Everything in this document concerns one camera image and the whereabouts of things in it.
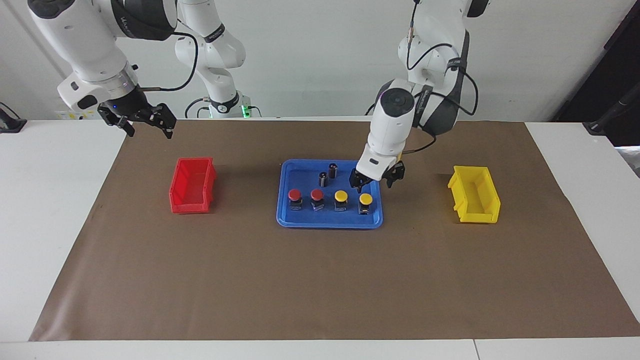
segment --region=red button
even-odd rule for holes
[[[298,201],[302,197],[302,193],[298,189],[293,189],[289,191],[289,200]]]
[[[315,189],[314,191],[311,192],[311,199],[313,199],[314,201],[320,201],[322,200],[323,197],[324,197],[324,194],[320,189]]]

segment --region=red bin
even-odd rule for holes
[[[216,169],[212,158],[180,158],[169,189],[174,214],[208,213]]]

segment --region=yellow button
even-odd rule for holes
[[[349,195],[347,195],[347,193],[344,190],[338,190],[335,192],[335,195],[333,197],[337,202],[345,202],[347,201],[347,198],[349,197]]]
[[[368,193],[364,193],[360,196],[360,203],[362,205],[369,206],[373,202],[373,196]]]

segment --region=white wall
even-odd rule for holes
[[[468,19],[468,71],[480,86],[475,119],[548,120],[579,87],[602,47],[635,0],[493,0],[483,16]],[[265,116],[361,115],[378,88],[406,77],[396,49],[406,35],[410,0],[218,0],[227,29],[247,49],[231,70],[238,89]],[[19,21],[7,22],[5,9]],[[59,72],[69,67],[36,35],[26,0],[0,0],[0,99],[23,116],[55,117]],[[173,54],[174,41],[120,39],[143,86],[175,86],[189,69]],[[151,94],[179,117],[206,95],[199,79],[177,93]],[[463,103],[473,101],[465,87]]]

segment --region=plastic storage bin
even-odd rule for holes
[[[215,179],[212,158],[178,159],[169,190],[171,211],[175,214],[209,212]]]
[[[495,224],[500,212],[500,198],[486,167],[454,166],[448,187],[453,193],[461,222]]]
[[[320,172],[328,172],[329,164],[338,165],[335,179],[328,179],[327,186],[322,188],[318,183]],[[311,160],[291,159],[282,164],[280,187],[278,190],[278,207],[276,219],[284,227],[307,229],[376,229],[382,225],[382,199],[380,183],[377,181],[362,188],[373,198],[368,215],[358,211],[360,194],[349,185],[349,175],[357,161],[353,160]],[[324,208],[314,211],[311,205],[311,192],[320,189],[324,193]],[[292,210],[289,206],[289,191],[297,189],[302,194],[301,210]],[[337,212],[334,208],[334,194],[343,190],[348,195],[347,209]]]

